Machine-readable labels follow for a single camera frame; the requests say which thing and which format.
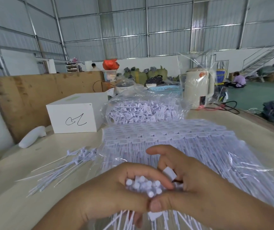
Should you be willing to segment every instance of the light blue plastic basket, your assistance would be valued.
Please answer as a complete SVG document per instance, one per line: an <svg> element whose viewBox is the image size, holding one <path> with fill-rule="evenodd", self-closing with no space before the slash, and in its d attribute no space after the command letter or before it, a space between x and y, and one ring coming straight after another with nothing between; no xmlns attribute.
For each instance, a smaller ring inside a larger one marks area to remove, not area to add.
<svg viewBox="0 0 274 230"><path fill-rule="evenodd" d="M178 85L164 85L149 88L150 91L157 92L159 94L178 94L181 95L183 89Z"/></svg>

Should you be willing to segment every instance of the staircase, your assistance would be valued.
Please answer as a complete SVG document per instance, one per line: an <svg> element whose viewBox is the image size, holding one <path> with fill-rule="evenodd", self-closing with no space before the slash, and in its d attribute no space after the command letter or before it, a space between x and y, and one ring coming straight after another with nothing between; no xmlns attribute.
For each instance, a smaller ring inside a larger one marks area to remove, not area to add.
<svg viewBox="0 0 274 230"><path fill-rule="evenodd" d="M264 50L269 46L265 46L262 49L255 52L253 55L249 56L243 61L242 70L246 76L250 76L253 72L260 69L267 62L274 59L274 49L272 50Z"/></svg>

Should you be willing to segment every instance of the white plastic handle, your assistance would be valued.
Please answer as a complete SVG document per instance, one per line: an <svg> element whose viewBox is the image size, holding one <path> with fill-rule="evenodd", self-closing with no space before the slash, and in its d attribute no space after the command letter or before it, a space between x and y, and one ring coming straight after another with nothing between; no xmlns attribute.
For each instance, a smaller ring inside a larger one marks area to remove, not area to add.
<svg viewBox="0 0 274 230"><path fill-rule="evenodd" d="M44 126L39 126L30 131L19 143L20 148L27 148L31 146L38 137L44 137L47 133L45 132Z"/></svg>

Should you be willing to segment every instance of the person's left hand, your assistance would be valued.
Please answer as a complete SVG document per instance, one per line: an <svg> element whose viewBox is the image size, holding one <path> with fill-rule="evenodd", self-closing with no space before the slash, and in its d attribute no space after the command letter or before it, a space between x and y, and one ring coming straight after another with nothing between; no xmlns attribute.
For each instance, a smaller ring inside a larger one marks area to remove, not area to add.
<svg viewBox="0 0 274 230"><path fill-rule="evenodd" d="M121 210L131 210L135 211L134 223L140 227L142 213L149 211L150 198L147 194L126 189L126 179L135 179L135 176L159 180L165 188L174 188L169 178L157 169L125 162L82 184L68 195L74 195L79 200L78 208L85 222L108 217Z"/></svg>

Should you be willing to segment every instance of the person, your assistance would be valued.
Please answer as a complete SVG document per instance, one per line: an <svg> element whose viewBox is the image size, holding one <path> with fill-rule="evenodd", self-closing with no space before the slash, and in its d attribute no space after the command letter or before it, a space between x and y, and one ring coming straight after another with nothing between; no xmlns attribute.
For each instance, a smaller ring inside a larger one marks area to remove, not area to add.
<svg viewBox="0 0 274 230"><path fill-rule="evenodd" d="M91 66L92 66L92 71L100 71L100 70L97 68L97 66L96 66L95 63L92 63Z"/></svg>
<svg viewBox="0 0 274 230"><path fill-rule="evenodd" d="M234 81L225 83L226 87L243 88L246 86L245 77L240 75L239 72L234 72Z"/></svg>
<svg viewBox="0 0 274 230"><path fill-rule="evenodd" d="M122 163L67 194L33 230L76 230L89 220L121 210L135 211L136 227L142 225L142 213L177 210L213 229L274 229L272 206L238 189L197 159L171 145L152 146L146 152L160 154L157 169ZM174 191L173 184L161 173L167 166L177 174L176 180L183 182L183 192ZM159 180L167 191L149 198L125 188L127 178L142 175Z"/></svg>

